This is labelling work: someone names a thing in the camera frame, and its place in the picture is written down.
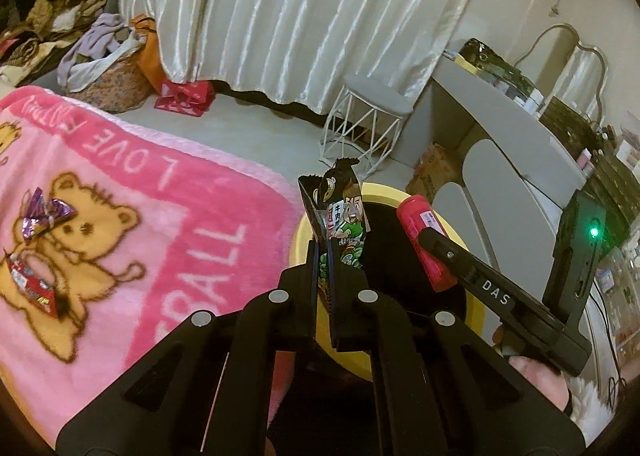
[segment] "cardboard box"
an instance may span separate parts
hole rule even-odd
[[[411,195],[422,194],[433,203],[436,193],[445,183],[462,179],[461,165],[457,156],[434,143],[420,158],[406,191]]]

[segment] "black wristband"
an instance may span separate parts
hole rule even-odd
[[[571,391],[569,391],[569,401],[567,402],[563,412],[569,417],[574,413],[574,397],[571,394]]]

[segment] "round metal bolt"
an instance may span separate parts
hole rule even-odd
[[[198,328],[202,328],[209,324],[212,318],[212,315],[208,311],[199,311],[191,316],[191,324]]]
[[[375,302],[378,300],[378,294],[373,290],[361,290],[358,293],[358,299],[362,302]]]
[[[440,326],[449,327],[456,323],[456,317],[448,311],[439,311],[436,313],[436,322]]]
[[[286,302],[289,299],[289,294],[284,290],[273,290],[269,294],[269,300],[276,304]]]

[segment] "yellow rim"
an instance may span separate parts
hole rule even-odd
[[[375,183],[365,183],[362,185],[362,196],[365,201],[370,203],[382,203],[390,207],[398,208],[409,194],[397,189],[387,187],[386,185],[378,185]],[[460,239],[456,231],[440,216],[440,222],[446,230],[449,237],[466,249],[465,243]],[[306,261],[306,249],[309,240],[313,237],[311,225],[306,216],[303,216],[298,229],[293,237],[291,249],[289,251],[289,265],[296,266]],[[482,324],[484,323],[484,305],[469,292],[466,292],[466,318],[465,323],[473,331],[482,334]],[[321,299],[318,298],[318,314],[316,317],[316,341],[322,349],[334,359],[338,364],[350,371],[354,375],[358,375],[365,380],[372,380],[371,362],[369,356],[364,352],[338,353],[331,346],[331,337],[329,334],[329,315],[324,308]]]

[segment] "blanket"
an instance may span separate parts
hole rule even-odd
[[[302,216],[265,167],[31,86],[0,100],[0,179],[0,247],[65,289],[53,317],[0,264],[2,379],[51,445],[191,312],[232,312],[276,287]],[[77,215],[27,245],[20,208],[38,186]],[[278,354],[270,418],[292,370]]]

